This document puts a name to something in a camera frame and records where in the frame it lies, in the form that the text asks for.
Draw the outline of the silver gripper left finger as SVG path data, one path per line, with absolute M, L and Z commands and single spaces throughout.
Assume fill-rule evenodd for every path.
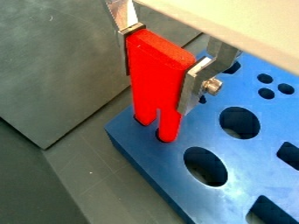
M 104 0 L 120 48 L 120 56 L 125 75 L 129 75 L 126 56 L 126 37 L 145 28 L 138 22 L 132 0 Z

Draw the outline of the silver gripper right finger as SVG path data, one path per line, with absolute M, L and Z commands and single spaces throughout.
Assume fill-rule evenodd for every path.
M 209 38 L 206 54 L 208 56 L 198 58 L 184 75 L 176 108 L 182 116 L 193 109 L 205 93 L 216 95 L 220 91 L 221 81 L 216 79 L 216 75 L 232 67 L 240 50 L 216 38 Z

